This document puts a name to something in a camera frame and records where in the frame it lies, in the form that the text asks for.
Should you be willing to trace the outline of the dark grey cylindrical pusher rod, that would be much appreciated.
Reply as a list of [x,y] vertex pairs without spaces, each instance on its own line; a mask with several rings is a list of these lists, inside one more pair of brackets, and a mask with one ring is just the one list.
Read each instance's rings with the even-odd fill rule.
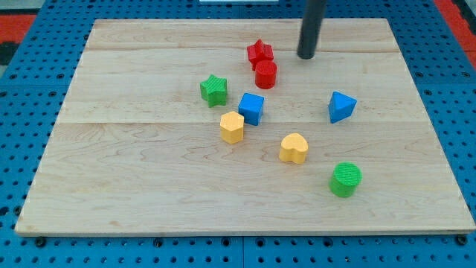
[[315,56],[326,8],[327,0],[306,0],[297,45],[297,55],[303,60]]

